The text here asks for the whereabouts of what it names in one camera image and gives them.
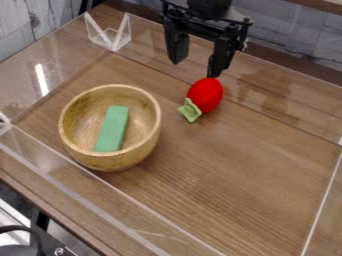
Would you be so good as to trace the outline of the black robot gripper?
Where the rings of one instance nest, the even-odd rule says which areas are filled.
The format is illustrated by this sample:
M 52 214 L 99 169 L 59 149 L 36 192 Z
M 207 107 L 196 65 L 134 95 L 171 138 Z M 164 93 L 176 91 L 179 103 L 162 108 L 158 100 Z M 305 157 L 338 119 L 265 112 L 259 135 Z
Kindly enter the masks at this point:
M 234 7 L 232 0 L 160 0 L 167 54 L 179 64 L 188 56 L 190 35 L 214 41 L 207 77 L 216 78 L 228 68 L 237 42 L 247 38 L 253 19 Z

